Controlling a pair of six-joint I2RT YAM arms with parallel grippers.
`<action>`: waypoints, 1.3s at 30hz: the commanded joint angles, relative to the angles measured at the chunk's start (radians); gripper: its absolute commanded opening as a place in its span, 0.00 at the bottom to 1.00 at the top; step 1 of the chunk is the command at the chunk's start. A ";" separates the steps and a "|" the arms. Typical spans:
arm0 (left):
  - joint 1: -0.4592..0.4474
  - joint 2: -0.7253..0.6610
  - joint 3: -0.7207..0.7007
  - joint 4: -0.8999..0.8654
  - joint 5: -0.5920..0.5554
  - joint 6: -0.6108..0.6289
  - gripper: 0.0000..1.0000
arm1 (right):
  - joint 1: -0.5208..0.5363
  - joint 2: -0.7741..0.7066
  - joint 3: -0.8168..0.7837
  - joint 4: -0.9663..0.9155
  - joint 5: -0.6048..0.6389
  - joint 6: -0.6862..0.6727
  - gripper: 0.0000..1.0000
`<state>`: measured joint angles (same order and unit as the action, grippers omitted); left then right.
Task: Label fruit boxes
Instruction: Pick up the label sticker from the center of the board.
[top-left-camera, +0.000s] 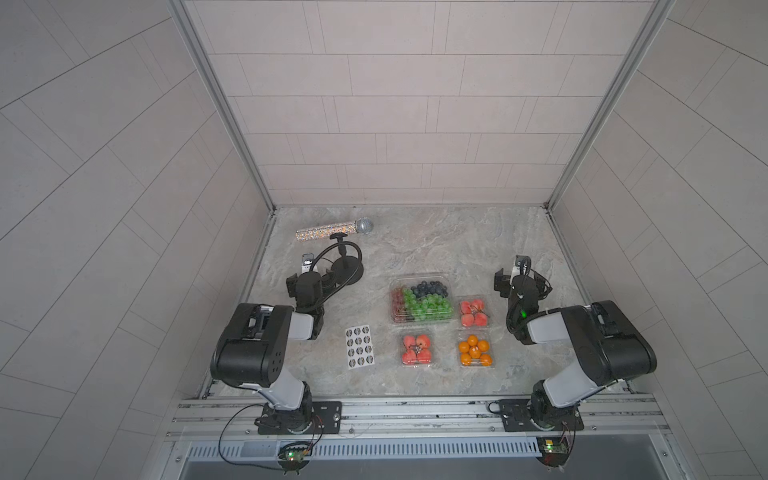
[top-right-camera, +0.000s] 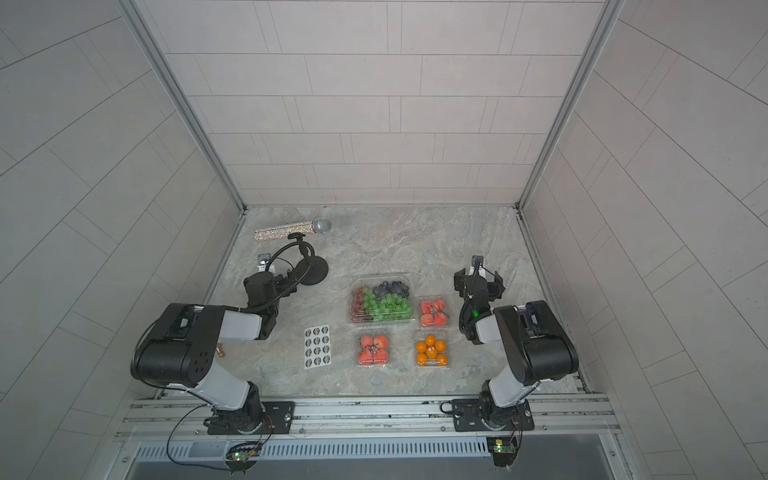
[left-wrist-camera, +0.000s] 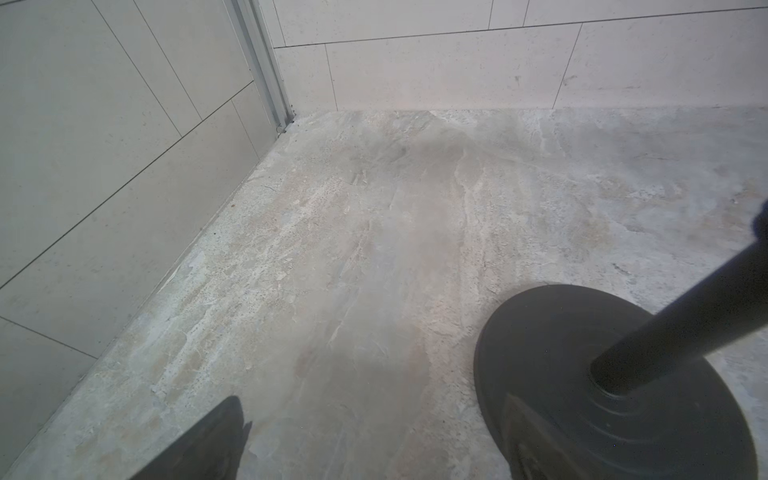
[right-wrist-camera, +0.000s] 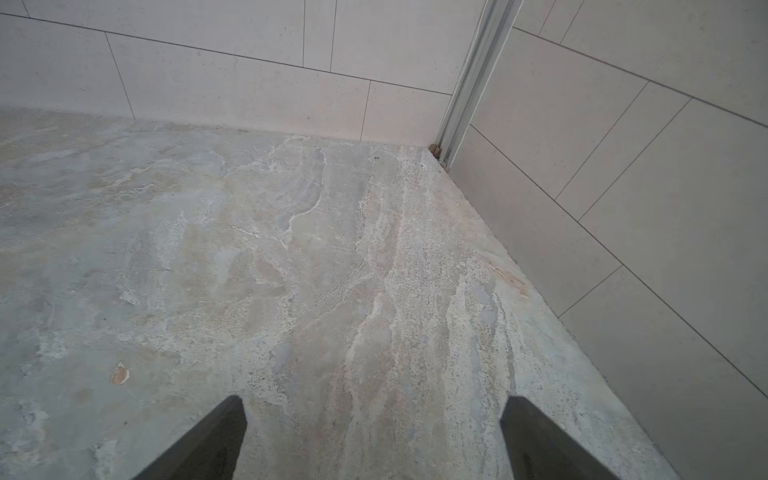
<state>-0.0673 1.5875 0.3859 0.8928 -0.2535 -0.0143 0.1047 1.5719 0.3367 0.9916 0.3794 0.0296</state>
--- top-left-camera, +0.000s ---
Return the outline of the fruit sticker sheet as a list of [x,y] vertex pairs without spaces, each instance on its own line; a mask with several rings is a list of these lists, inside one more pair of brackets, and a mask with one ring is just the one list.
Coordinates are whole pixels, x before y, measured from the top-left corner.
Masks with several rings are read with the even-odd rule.
[[346,365],[358,369],[375,364],[375,351],[369,325],[350,327],[345,330]]

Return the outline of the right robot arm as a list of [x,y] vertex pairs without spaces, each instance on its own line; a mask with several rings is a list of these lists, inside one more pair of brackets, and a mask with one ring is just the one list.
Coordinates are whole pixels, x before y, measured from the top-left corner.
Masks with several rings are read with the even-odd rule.
[[516,275],[497,271],[493,287],[507,300],[506,326],[516,340],[526,346],[567,341],[575,354],[559,373],[534,384],[526,404],[501,401],[498,413],[504,420],[540,431],[578,430],[583,400],[656,370],[652,347],[614,302],[541,310],[539,302],[551,286],[527,268]]

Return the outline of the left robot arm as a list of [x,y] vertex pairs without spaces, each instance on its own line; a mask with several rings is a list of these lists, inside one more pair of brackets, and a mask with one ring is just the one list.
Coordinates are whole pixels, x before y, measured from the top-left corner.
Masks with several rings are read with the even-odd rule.
[[290,340],[315,340],[324,325],[324,304],[355,279],[308,271],[286,279],[296,305],[241,303],[217,341],[210,374],[229,387],[264,399],[255,421],[260,435],[300,435],[313,429],[336,434],[342,404],[315,401],[310,386],[284,364]]

